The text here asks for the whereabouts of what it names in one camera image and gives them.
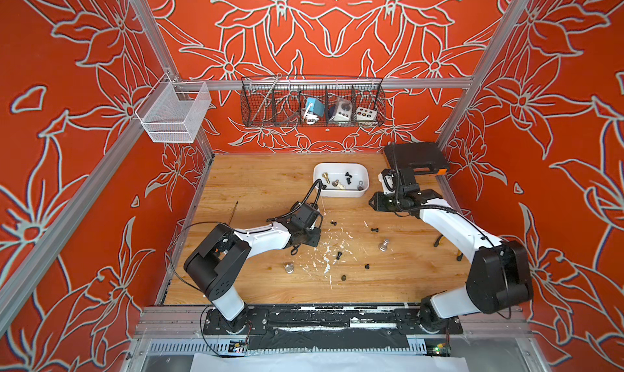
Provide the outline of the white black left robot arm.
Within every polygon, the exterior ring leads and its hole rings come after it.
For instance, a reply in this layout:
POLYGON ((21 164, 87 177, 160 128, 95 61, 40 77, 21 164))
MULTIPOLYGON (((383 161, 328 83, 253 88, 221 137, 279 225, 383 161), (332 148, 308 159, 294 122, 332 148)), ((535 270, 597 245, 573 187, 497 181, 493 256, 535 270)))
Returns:
POLYGON ((234 284, 248 259, 284 249, 295 255, 302 245, 318 246, 323 225, 318 201, 324 188, 321 179, 315 180, 304 199, 287 213, 268 219, 266 226, 235 229, 217 223, 186 258, 186 274, 209 300, 227 331, 237 333, 247 324, 249 309, 234 284))

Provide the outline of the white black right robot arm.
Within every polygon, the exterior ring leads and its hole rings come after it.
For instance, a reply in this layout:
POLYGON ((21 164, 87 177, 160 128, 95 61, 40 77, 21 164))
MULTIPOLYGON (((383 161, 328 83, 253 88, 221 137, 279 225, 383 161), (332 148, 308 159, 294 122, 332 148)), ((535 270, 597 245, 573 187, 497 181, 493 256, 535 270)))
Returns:
POLYGON ((447 166, 437 145, 391 143, 383 151, 389 167, 379 175, 383 191, 372 196, 370 207, 425 222, 471 264, 464 286, 421 300, 419 326, 426 333, 436 334, 456 317, 501 313, 532 300, 527 249, 518 241, 486 232, 453 209, 435 190, 420 188, 417 175, 441 172, 447 166))

